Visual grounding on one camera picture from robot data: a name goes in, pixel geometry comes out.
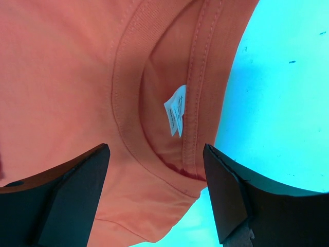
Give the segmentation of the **orange t-shirt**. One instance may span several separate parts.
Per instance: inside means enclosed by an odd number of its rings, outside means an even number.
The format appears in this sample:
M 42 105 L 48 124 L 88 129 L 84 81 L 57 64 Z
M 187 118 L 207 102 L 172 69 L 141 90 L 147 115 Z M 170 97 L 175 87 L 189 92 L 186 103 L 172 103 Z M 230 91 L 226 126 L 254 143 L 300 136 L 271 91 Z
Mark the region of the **orange t-shirt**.
M 233 60 L 257 1 L 1 1 L 1 184 L 101 144 L 89 246 L 157 242 L 206 187 Z M 183 131 L 164 103 L 187 86 Z

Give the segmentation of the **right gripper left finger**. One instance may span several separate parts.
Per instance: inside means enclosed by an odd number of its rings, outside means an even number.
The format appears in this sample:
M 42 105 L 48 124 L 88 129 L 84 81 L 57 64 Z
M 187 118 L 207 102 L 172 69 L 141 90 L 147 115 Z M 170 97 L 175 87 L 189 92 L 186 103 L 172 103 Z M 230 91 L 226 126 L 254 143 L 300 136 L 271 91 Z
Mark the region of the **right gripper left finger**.
M 109 158 L 100 144 L 1 187 L 1 246 L 87 246 Z

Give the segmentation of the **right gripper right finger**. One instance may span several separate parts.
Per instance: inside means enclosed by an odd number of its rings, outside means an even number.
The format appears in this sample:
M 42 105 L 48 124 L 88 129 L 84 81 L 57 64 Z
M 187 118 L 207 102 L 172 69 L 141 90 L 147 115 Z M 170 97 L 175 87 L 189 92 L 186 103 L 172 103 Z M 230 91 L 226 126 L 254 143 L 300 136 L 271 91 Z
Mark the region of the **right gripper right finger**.
M 203 150 L 223 246 L 328 246 L 328 194 L 261 175 L 210 144 Z

